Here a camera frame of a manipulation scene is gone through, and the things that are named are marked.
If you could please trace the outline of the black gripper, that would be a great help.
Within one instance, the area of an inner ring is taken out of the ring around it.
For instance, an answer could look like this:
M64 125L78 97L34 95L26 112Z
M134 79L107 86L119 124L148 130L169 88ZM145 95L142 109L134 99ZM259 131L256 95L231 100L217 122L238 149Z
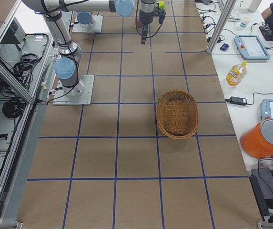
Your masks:
M165 19L165 9L158 9L156 0L141 0L139 19L142 23L141 44L144 45L148 35L148 24L153 22L153 17L158 17L159 24L163 24Z

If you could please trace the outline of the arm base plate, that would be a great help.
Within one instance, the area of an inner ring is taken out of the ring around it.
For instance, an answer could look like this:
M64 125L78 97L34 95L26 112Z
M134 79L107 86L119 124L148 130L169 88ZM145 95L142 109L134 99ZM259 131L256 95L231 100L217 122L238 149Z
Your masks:
M73 33L101 33L102 15L93 15L90 12L79 12L72 25Z
M94 75L80 75L80 81L73 89L57 90L53 105L90 105L94 78Z

